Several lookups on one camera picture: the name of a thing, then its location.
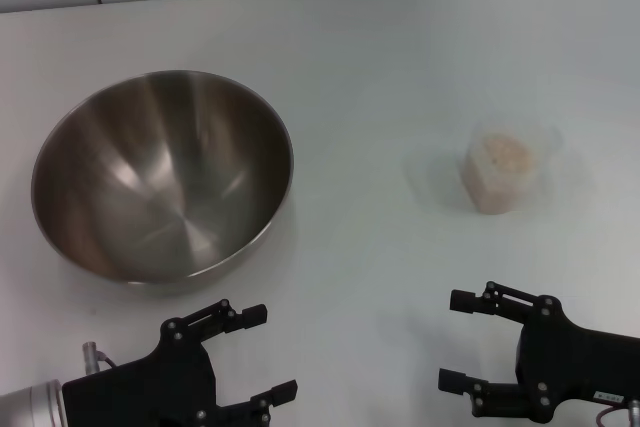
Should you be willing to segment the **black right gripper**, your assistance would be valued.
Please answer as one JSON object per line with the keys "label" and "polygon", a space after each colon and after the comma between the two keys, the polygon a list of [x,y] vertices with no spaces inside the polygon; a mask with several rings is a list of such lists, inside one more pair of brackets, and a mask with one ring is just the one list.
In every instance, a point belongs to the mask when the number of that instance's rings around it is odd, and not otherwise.
{"label": "black right gripper", "polygon": [[627,408],[639,399],[639,340],[574,324],[557,298],[489,281],[478,295],[453,290],[449,308],[523,325],[516,362],[519,384],[439,370],[438,389],[468,394],[474,417],[551,421],[568,400]]}

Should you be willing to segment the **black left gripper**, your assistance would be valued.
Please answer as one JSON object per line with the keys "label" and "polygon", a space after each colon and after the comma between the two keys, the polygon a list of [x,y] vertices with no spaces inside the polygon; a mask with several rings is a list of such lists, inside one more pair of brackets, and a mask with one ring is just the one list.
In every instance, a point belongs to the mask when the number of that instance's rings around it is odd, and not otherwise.
{"label": "black left gripper", "polygon": [[245,402],[216,405],[216,380],[202,343],[267,322],[258,304],[244,310],[222,299],[163,323],[146,357],[62,386],[70,426],[269,426],[272,407],[296,399],[291,380]]}

